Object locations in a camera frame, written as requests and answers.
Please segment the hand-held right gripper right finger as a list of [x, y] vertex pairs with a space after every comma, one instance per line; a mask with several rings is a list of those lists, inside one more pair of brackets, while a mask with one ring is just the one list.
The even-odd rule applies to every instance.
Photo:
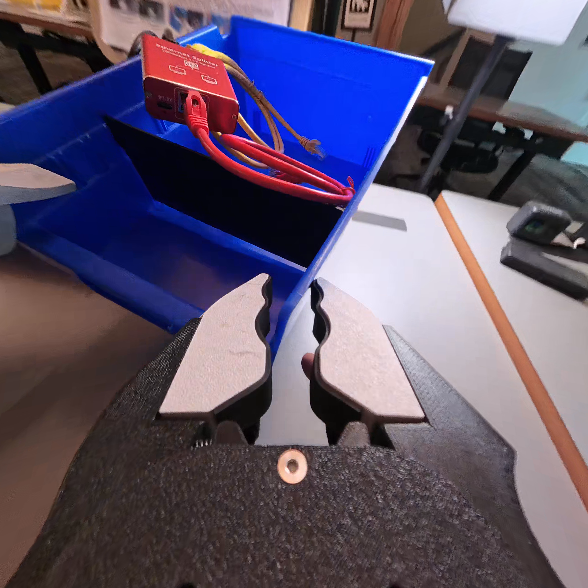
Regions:
[[332, 432], [349, 422], [368, 432], [385, 424], [421, 424], [426, 415], [376, 315], [325, 278], [311, 285], [311, 408]]

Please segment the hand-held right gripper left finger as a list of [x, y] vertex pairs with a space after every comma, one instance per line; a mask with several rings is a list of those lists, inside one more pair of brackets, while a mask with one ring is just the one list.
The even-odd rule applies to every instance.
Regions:
[[256, 428], [272, 400], [272, 280], [260, 273], [206, 310], [159, 408], [166, 419]]

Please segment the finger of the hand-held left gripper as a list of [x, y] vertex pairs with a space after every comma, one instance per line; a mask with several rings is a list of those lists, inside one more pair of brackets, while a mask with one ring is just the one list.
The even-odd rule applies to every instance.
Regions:
[[33, 164], [1, 164], [1, 255], [17, 243], [13, 204], [43, 201], [75, 192], [73, 180]]

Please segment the blue plastic bin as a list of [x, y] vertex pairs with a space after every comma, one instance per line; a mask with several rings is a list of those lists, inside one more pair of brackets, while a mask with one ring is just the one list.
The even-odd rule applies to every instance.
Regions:
[[234, 59], [326, 152], [320, 160], [285, 140], [288, 156], [338, 181], [353, 179], [356, 195], [311, 264], [299, 266], [151, 197], [105, 116], [207, 155], [186, 126], [147, 113], [138, 56], [1, 116], [1, 163], [34, 164], [77, 186], [58, 198], [13, 205], [17, 238], [172, 334], [267, 273], [275, 357], [291, 313], [371, 186], [433, 63], [243, 17], [232, 18], [227, 35], [210, 25], [179, 41], [192, 43]]

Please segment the red ethernet splitter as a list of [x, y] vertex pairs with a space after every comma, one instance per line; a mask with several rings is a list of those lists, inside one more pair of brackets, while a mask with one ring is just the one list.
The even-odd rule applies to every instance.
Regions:
[[195, 91], [205, 103], [209, 129], [220, 134], [235, 132], [239, 102], [220, 59], [144, 34], [141, 61], [148, 114], [185, 123], [187, 95]]

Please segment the grey tape strip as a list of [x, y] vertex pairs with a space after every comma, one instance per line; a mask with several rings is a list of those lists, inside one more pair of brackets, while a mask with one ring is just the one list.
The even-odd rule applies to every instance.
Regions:
[[377, 213], [367, 212], [364, 210], [357, 211], [352, 217], [352, 221], [373, 226], [381, 226], [388, 229], [406, 232], [408, 230], [406, 222], [402, 218], [389, 217]]

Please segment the orange edged white table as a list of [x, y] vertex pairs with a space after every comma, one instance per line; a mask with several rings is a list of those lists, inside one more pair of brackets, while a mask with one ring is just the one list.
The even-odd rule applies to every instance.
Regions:
[[436, 209], [587, 505], [587, 303], [503, 266], [513, 206], [442, 192]]

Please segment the grey stapler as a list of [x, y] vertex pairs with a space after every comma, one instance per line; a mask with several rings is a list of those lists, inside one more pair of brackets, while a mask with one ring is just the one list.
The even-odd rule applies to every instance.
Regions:
[[572, 299], [587, 301], [587, 221], [537, 201], [525, 203], [506, 224], [509, 241], [500, 262]]

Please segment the wooden table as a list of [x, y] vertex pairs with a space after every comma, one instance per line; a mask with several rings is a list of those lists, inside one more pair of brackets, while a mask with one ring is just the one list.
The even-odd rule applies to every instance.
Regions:
[[[457, 107], [466, 91], [448, 86], [426, 84], [416, 104], [445, 112], [446, 107]], [[535, 133], [561, 138], [571, 142], [587, 143], [587, 131], [568, 119], [546, 109], [523, 105], [512, 100], [503, 100], [480, 95], [471, 106], [468, 117], [487, 122], [499, 122], [504, 126], [527, 129]]]

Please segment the black white marker sign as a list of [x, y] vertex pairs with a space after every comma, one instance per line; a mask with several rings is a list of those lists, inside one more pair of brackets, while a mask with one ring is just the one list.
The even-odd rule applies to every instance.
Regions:
[[371, 32], [377, 1], [344, 1], [341, 28]]

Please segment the white panel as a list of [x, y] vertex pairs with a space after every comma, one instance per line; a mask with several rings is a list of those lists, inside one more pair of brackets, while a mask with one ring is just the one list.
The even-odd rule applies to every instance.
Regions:
[[442, 1], [450, 25], [555, 47], [569, 37], [587, 1]]

